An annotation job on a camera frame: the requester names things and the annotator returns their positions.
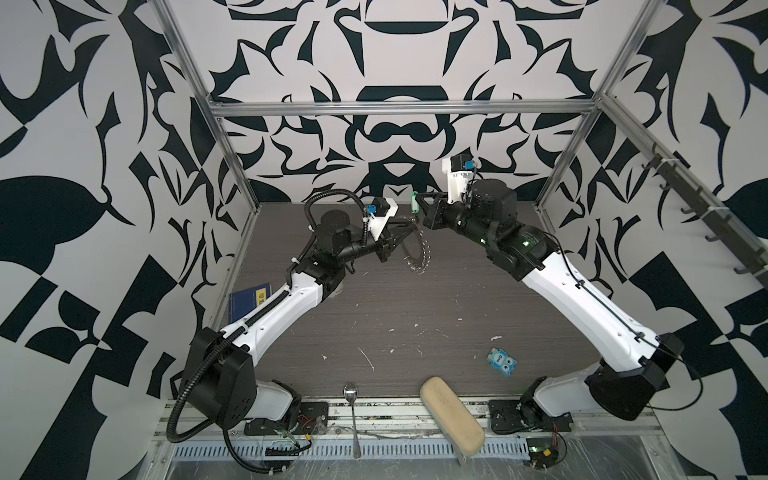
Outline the green key tag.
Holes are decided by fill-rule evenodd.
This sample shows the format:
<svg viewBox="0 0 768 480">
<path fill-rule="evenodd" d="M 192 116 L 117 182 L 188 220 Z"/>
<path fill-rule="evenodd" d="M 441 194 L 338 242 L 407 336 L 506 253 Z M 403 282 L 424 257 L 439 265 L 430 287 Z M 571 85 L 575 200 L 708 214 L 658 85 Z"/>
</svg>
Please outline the green key tag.
<svg viewBox="0 0 768 480">
<path fill-rule="evenodd" d="M 413 214 L 418 214 L 420 212 L 420 206 L 419 206 L 418 201 L 417 201 L 417 193 L 416 192 L 413 192 L 411 194 L 410 205 L 411 205 L 411 212 Z"/>
</svg>

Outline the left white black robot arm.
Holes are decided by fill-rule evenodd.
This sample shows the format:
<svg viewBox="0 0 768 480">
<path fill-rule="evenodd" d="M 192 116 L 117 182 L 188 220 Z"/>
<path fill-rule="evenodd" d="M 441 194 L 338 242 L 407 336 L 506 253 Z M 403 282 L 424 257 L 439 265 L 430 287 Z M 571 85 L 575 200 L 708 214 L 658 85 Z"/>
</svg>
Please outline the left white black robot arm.
<svg viewBox="0 0 768 480">
<path fill-rule="evenodd" d="M 300 394 L 277 380 L 257 380 L 257 364 L 299 318 L 341 292 L 355 260 L 373 254 L 385 262 L 417 229 L 413 219 L 392 213 L 369 214 L 356 226 L 343 210 L 326 212 L 275 294 L 222 329 L 194 336 L 167 438 L 183 442 L 211 425 L 227 432 L 247 418 L 293 429 Z"/>
</svg>

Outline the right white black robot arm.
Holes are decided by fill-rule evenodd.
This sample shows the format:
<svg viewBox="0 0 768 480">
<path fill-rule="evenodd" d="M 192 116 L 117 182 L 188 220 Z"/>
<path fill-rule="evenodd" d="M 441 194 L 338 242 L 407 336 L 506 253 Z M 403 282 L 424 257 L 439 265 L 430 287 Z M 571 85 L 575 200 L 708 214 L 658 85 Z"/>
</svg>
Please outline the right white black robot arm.
<svg viewBox="0 0 768 480">
<path fill-rule="evenodd" d="M 517 218 L 517 195 L 495 179 L 414 197 L 431 230 L 448 228 L 552 304 L 600 354 L 598 362 L 534 382 L 521 400 L 535 419 L 603 410 L 632 421 L 649 405 L 683 350 L 672 334 L 643 326 L 584 279 L 556 239 Z"/>
</svg>

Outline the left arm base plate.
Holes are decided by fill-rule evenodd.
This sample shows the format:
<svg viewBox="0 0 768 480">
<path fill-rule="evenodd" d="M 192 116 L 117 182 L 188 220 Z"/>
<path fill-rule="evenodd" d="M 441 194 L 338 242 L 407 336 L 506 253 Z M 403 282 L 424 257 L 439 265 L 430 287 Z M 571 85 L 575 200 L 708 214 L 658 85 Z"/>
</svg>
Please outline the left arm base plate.
<svg viewBox="0 0 768 480">
<path fill-rule="evenodd" d="M 326 401 L 302 401 L 293 403 L 286 414 L 279 420 L 256 418 L 248 421 L 244 427 L 246 436 L 270 436 L 290 433 L 296 435 L 311 434 L 316 429 L 326 426 L 329 403 Z"/>
</svg>

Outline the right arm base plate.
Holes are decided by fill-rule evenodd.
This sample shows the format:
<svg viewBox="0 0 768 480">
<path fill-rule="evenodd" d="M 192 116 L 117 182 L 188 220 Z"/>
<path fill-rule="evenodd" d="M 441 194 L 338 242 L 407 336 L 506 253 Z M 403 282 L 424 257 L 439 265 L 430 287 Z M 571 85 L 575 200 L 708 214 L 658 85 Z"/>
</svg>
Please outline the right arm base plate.
<svg viewBox="0 0 768 480">
<path fill-rule="evenodd" d="M 488 402 L 489 425 L 493 433 L 511 435 L 523 432 L 570 432 L 573 423 L 568 413 L 551 417 L 532 400 L 501 400 Z"/>
</svg>

